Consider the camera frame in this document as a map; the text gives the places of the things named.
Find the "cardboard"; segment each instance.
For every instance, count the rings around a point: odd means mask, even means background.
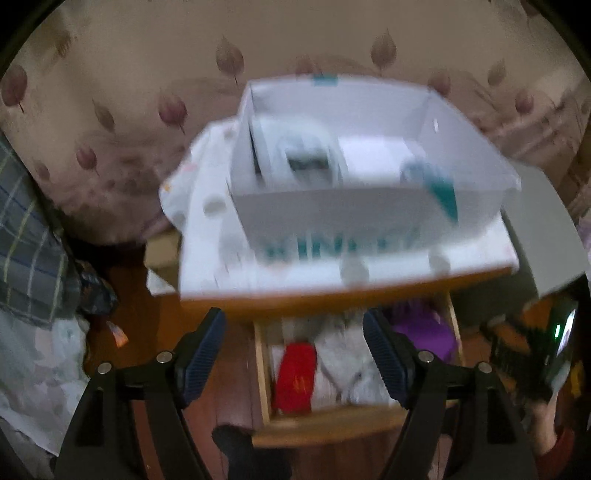
[[[536,167],[514,166],[522,190],[507,197],[502,213],[520,268],[514,275],[452,292],[463,326],[518,313],[526,303],[562,290],[589,269],[579,234],[546,175]]]
[[[255,115],[322,122],[345,156],[342,184],[265,182],[249,125]],[[498,150],[436,92],[366,77],[249,83],[231,162],[232,200],[263,261],[278,251],[297,260],[319,238],[354,254],[474,238],[520,186]],[[409,175],[413,165],[422,170]]]
[[[170,230],[150,238],[146,242],[144,265],[156,275],[178,288],[181,233]]]

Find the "open box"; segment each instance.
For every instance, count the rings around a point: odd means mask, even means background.
[[[265,181],[250,126],[257,115],[324,125],[345,158],[340,182]],[[476,236],[519,186],[498,150],[428,88],[323,77],[259,80],[245,89],[230,192],[262,260],[392,252]]]

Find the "red object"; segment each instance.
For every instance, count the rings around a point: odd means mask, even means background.
[[[284,413],[310,411],[316,371],[316,349],[309,343],[285,347],[275,382],[274,407]]]
[[[556,430],[558,440],[548,453],[535,459],[540,480],[557,478],[570,460],[574,448],[574,432],[571,429]]]

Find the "red package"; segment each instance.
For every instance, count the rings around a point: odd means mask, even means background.
[[[285,347],[275,382],[274,407],[284,413],[310,411],[316,371],[316,349],[301,342]]]

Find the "teal sticker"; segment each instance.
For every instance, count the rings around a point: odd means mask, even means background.
[[[314,85],[336,85],[339,78],[336,75],[314,75],[312,77]]]
[[[402,168],[401,180],[425,185],[449,219],[458,223],[456,192],[453,182],[445,178],[435,167],[420,161],[408,163]]]
[[[428,184],[428,187],[449,219],[457,223],[456,192],[453,189],[453,184],[449,181],[435,180]]]

